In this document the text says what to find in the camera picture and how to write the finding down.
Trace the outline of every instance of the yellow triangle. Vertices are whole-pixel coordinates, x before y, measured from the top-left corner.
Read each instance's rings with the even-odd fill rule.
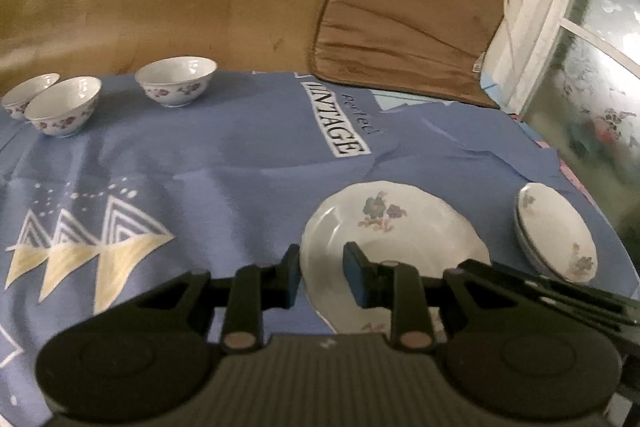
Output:
[[[49,256],[49,248],[31,247],[30,245],[17,245],[14,249],[14,257],[11,260],[9,273],[6,276],[4,289],[18,279],[20,275],[33,270],[35,267],[44,263]]]
[[[49,261],[44,272],[40,299],[42,302],[73,270],[94,258],[101,247],[78,243],[60,243],[49,248]]]
[[[94,313],[103,312],[111,306],[136,265],[173,238],[170,234],[143,233],[120,243],[102,245],[95,276]]]

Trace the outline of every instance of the blue tablecloth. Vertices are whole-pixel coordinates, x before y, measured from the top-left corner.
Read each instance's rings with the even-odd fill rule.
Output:
[[[0,425],[48,417],[32,370],[52,335],[185,271],[228,277],[276,263],[321,201],[357,182],[441,197],[494,261],[530,273],[512,204],[524,184],[543,182],[590,227],[593,285],[638,293],[622,244],[560,173],[556,152],[507,115],[461,103],[382,111],[368,90],[308,75],[220,72],[192,105],[167,109],[132,75],[106,78],[77,136],[46,137],[0,115],[0,176]],[[304,288],[291,311],[266,312],[264,326],[330,332]]]

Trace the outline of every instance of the brown fabric mat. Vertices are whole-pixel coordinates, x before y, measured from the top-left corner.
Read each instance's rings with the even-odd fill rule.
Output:
[[[502,0],[326,0],[310,53],[331,82],[497,107],[472,68]]]

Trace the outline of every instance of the bowl rim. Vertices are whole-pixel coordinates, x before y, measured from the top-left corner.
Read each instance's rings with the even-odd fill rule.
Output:
[[[169,62],[169,61],[175,60],[177,58],[197,58],[198,60],[204,60],[206,62],[210,62],[210,64],[213,66],[213,69],[211,71],[209,71],[209,73],[205,73],[202,76],[199,76],[197,78],[189,78],[188,80],[174,80],[173,82],[143,82],[142,80],[139,79],[138,75],[143,70],[145,70],[145,68],[148,68],[149,66],[153,66],[155,64],[158,64],[160,62]],[[150,63],[146,64],[145,66],[142,66],[138,71],[136,71],[136,73],[134,74],[134,78],[136,79],[136,82],[140,84],[140,86],[178,86],[180,84],[189,84],[191,82],[197,82],[201,78],[204,78],[205,76],[208,76],[210,74],[215,73],[217,69],[218,69],[218,63],[215,60],[213,60],[212,58],[196,57],[196,56],[192,56],[192,55],[180,55],[178,57],[161,58],[160,60],[155,60],[153,62],[150,62]]]
[[[17,100],[16,102],[5,102],[4,100],[6,99],[6,97],[8,97],[12,91],[18,89],[18,87],[23,86],[24,84],[27,84],[28,82],[31,82],[32,80],[36,80],[37,78],[41,78],[43,76],[49,76],[49,75],[53,75],[53,76],[57,76],[57,78],[51,83],[49,84],[49,86],[45,86],[43,87],[41,90],[39,90],[37,93],[34,93],[30,96],[27,96],[25,98],[22,98],[20,100]],[[20,84],[18,84],[17,86],[12,87],[10,90],[8,90],[3,96],[2,98],[0,98],[0,105],[2,105],[2,107],[12,107],[12,105],[18,105],[24,102],[27,102],[28,100],[32,100],[34,99],[36,96],[38,96],[41,92],[43,92],[45,89],[49,89],[49,87],[51,86],[55,86],[57,81],[60,80],[60,74],[59,73],[43,73],[43,74],[37,74],[36,76],[32,76],[31,78],[27,78],[27,80],[22,81]]]
[[[29,115],[27,115],[27,112],[29,111],[29,107],[30,107],[31,103],[33,103],[33,102],[34,102],[34,100],[36,100],[36,99],[38,99],[39,97],[43,96],[45,93],[48,93],[48,94],[49,94],[49,90],[50,90],[50,88],[51,88],[51,87],[58,88],[58,87],[60,87],[60,86],[66,86],[66,85],[68,85],[68,84],[66,84],[67,82],[69,82],[69,83],[70,83],[70,81],[72,81],[72,80],[76,80],[76,81],[77,81],[77,80],[79,80],[80,78],[91,78],[91,79],[93,79],[93,80],[97,80],[97,82],[98,82],[98,84],[97,84],[97,89],[96,89],[96,91],[91,95],[91,97],[89,97],[88,99],[84,100],[84,102],[79,103],[78,105],[75,105],[75,106],[74,106],[74,107],[72,107],[71,109],[67,109],[67,110],[66,110],[66,111],[64,111],[64,112],[57,113],[57,114],[53,114],[53,115],[50,115],[50,116],[39,116],[39,117],[37,117],[37,118],[29,118]],[[32,121],[32,122],[37,122],[37,121],[40,121],[40,120],[53,120],[53,119],[55,119],[55,118],[60,118],[60,117],[62,117],[62,116],[65,116],[68,112],[73,111],[73,110],[76,110],[78,107],[82,107],[83,105],[85,105],[85,104],[87,104],[87,103],[91,102],[91,101],[92,101],[96,96],[98,96],[98,94],[100,93],[100,90],[101,90],[101,89],[102,89],[102,81],[101,81],[101,80],[100,80],[100,78],[98,78],[97,76],[89,76],[89,75],[86,75],[86,74],[83,74],[83,75],[81,75],[81,76],[73,76],[73,77],[71,77],[71,78],[68,78],[68,79],[66,79],[66,80],[63,80],[63,81],[62,81],[62,82],[60,82],[59,84],[55,84],[55,85],[53,85],[53,86],[50,86],[50,87],[48,87],[47,89],[43,90],[42,92],[38,93],[38,94],[33,98],[33,100],[31,100],[31,102],[30,102],[30,103],[29,103],[29,105],[27,106],[27,109],[25,109],[25,111],[24,111],[24,115],[25,115],[25,117],[27,118],[27,120]]]

